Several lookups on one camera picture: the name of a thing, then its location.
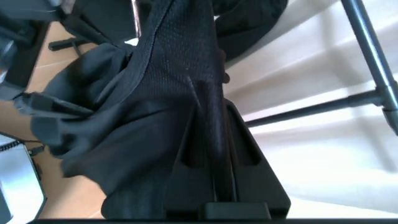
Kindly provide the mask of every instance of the black fabric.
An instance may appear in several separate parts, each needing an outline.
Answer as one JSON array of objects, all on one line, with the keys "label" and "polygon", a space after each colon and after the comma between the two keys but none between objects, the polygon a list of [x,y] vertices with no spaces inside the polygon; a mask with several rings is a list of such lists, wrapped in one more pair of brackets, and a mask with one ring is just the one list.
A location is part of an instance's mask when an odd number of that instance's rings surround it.
[{"label": "black fabric", "polygon": [[[138,3],[145,32],[155,0],[138,0]],[[75,4],[75,15],[82,16],[110,43],[119,44],[136,37],[131,0],[76,0]],[[212,4],[214,15],[219,16],[216,20],[218,46],[229,61],[273,28],[287,6],[287,0],[212,0]]]},{"label": "black fabric", "polygon": [[192,144],[226,151],[224,54],[206,0],[157,1],[139,45],[103,44],[60,72],[44,93],[95,111],[32,118],[35,136],[106,194],[105,218],[163,218],[162,202],[187,116]]}]

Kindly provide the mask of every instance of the black metal rod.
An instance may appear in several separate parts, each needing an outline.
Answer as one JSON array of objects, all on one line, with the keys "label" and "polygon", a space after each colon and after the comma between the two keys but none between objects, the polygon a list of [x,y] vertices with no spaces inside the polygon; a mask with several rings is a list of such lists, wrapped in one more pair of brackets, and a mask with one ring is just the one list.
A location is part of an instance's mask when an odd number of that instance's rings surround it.
[{"label": "black metal rod", "polygon": [[381,103],[382,103],[381,96],[377,93],[376,90],[373,90],[373,91],[367,91],[365,93],[352,95],[339,100],[333,100],[326,103],[321,103],[319,105],[308,106],[305,108],[300,108],[285,113],[275,114],[265,118],[255,119],[246,122],[246,125],[249,128],[252,128],[260,125],[276,123],[288,119],[301,118],[304,116],[310,116],[318,113],[340,110],[349,107],[364,106],[369,104],[380,105]]},{"label": "black metal rod", "polygon": [[383,106],[387,107],[388,110],[398,109],[398,92],[394,90],[396,82],[364,4],[361,0],[342,0],[341,3],[347,13],[377,89],[385,91],[382,94],[385,100]]}]

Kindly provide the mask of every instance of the wooden floor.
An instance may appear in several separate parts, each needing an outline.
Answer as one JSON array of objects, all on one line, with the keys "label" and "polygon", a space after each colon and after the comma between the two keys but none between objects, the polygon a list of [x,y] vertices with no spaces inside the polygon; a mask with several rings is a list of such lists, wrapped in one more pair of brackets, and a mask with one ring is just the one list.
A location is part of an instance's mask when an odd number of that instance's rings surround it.
[{"label": "wooden floor", "polygon": [[[59,23],[51,25],[28,91],[42,91],[59,71],[77,58],[72,48],[58,52],[51,52],[47,48],[51,41],[70,37]],[[81,46],[80,50],[86,52],[93,47],[93,44],[86,44]],[[21,139],[34,139],[29,121],[29,117],[18,115],[11,102],[0,101],[0,132]],[[100,208],[105,196],[94,182],[84,177],[62,178],[60,161],[54,159],[47,149],[34,159],[42,170],[42,185],[47,196],[47,203],[40,218],[102,217]]]}]

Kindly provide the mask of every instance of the white backdrop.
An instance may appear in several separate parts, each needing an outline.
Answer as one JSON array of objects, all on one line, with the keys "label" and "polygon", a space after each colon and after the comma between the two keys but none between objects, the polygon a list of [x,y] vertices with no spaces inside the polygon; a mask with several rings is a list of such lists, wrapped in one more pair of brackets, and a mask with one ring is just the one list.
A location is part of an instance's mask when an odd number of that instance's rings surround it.
[{"label": "white backdrop", "polygon": [[[397,74],[398,1],[364,3]],[[225,95],[245,120],[374,88],[339,1],[290,0],[274,29],[227,68]],[[251,131],[290,196],[398,213],[398,137],[380,108],[339,110]]]}]

